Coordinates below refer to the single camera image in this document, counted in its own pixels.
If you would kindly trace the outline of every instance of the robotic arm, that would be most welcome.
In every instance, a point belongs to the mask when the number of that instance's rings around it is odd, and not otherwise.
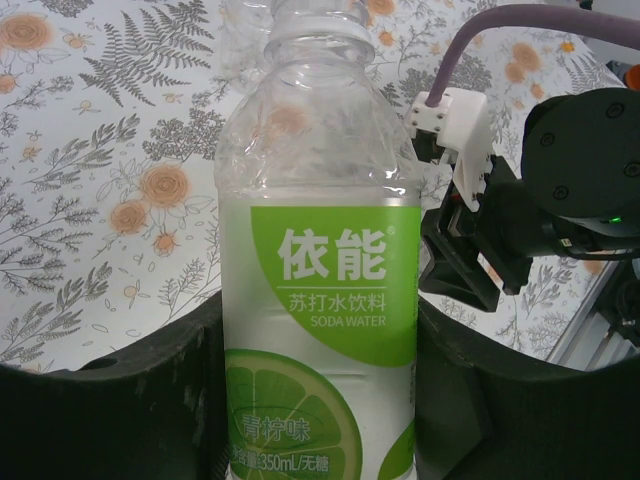
[[[454,169],[441,207],[423,220],[431,260],[420,288],[487,312],[496,310],[500,291],[480,254],[507,295],[527,285],[535,257],[640,257],[640,93],[602,89],[536,106],[525,125],[518,179],[493,152],[485,95],[444,89],[468,41],[501,25],[568,30],[640,49],[632,20],[562,7],[499,7],[460,30],[432,91],[421,93],[405,117],[419,159]]]

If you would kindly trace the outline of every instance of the green label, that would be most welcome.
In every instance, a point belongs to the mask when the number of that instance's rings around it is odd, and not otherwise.
[[[355,360],[416,355],[419,207],[252,207],[262,270],[291,316]]]
[[[295,360],[227,350],[231,468],[245,480],[360,480],[351,410],[322,375]]]
[[[415,444],[415,423],[407,427],[382,462],[378,480],[394,480],[406,473],[413,463],[413,446]]]

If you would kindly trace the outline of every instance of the orange flower print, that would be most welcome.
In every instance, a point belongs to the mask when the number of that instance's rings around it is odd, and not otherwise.
[[[176,238],[173,233],[163,233],[158,235],[155,242],[153,242],[153,251],[159,257],[168,257],[173,253],[173,249],[178,246]]]
[[[307,114],[300,107],[282,105],[277,107],[267,119],[270,138],[285,134],[295,135],[302,132],[308,124]]]
[[[513,108],[515,108],[516,110],[524,110],[525,109],[525,105],[524,105],[524,103],[522,103],[522,100],[520,100],[519,98],[516,98],[513,101]]]
[[[542,100],[542,97],[544,97],[544,90],[540,85],[534,83],[531,85],[531,95],[533,95],[536,100]]]
[[[472,41],[476,48],[484,47],[484,35],[476,35]]]
[[[89,100],[83,100],[80,102],[80,106],[76,107],[76,108],[72,108],[72,110],[76,110],[76,111],[80,111],[78,113],[78,115],[82,115],[83,113],[86,112],[91,112],[91,113],[98,113],[101,110],[97,110],[95,108],[91,108],[91,102]]]
[[[140,280],[137,280],[135,285],[127,285],[124,287],[123,293],[125,298],[129,300],[129,310],[133,307],[136,298],[151,298],[146,293],[140,293]]]
[[[182,103],[182,100],[180,100],[183,95],[182,94],[175,94],[175,93],[165,93],[163,95],[164,97],[164,101],[167,103]]]
[[[0,75],[0,94],[11,93],[16,88],[16,77],[5,74]]]
[[[509,63],[504,69],[504,73],[511,83],[523,83],[527,78],[524,69],[517,63]]]
[[[52,37],[51,26],[35,15],[14,15],[0,22],[0,44],[14,50],[44,47]]]
[[[146,219],[144,206],[136,201],[121,203],[111,212],[111,226],[123,235],[138,233]]]
[[[378,35],[378,38],[380,39],[380,43],[385,47],[391,47],[395,42],[395,39],[393,38],[393,34],[387,31],[380,32],[380,35]]]
[[[529,72],[540,70],[542,62],[540,56],[528,43],[516,43],[513,46],[513,59]]]
[[[62,37],[62,41],[69,45],[71,48],[82,48],[84,51],[86,51],[87,45],[95,45],[93,42],[88,40],[89,38],[91,38],[91,35],[76,35],[75,33],[69,32],[64,37]]]
[[[367,2],[369,15],[391,15],[396,10],[393,0],[369,0]]]
[[[591,275],[600,275],[604,270],[605,263],[601,260],[588,260],[584,262],[584,268],[587,269]]]
[[[26,162],[27,160],[33,163],[33,159],[38,156],[38,154],[42,151],[41,148],[36,147],[27,147],[22,151],[22,160],[20,163]]]
[[[189,182],[180,168],[160,165],[144,174],[140,189],[152,205],[171,208],[187,196]]]
[[[560,44],[560,50],[562,50],[564,53],[572,53],[576,51],[576,46],[573,44],[573,42],[564,42]]]

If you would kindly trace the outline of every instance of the patterned fabric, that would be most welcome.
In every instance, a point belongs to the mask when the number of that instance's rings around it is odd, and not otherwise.
[[[369,1],[369,74],[398,113],[457,29],[497,4]],[[240,100],[217,73],[223,15],[217,0],[0,0],[0,362],[78,368],[220,288],[213,159]],[[478,35],[452,84],[488,95],[496,149],[518,170],[537,102],[617,81],[572,35],[509,28]],[[433,208],[448,172],[425,179]],[[430,300],[544,358],[602,268],[538,261],[493,315]]]

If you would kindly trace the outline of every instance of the soda water bottle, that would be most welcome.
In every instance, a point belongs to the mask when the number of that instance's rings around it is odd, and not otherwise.
[[[413,470],[421,175],[357,0],[275,0],[216,155],[234,479]]]

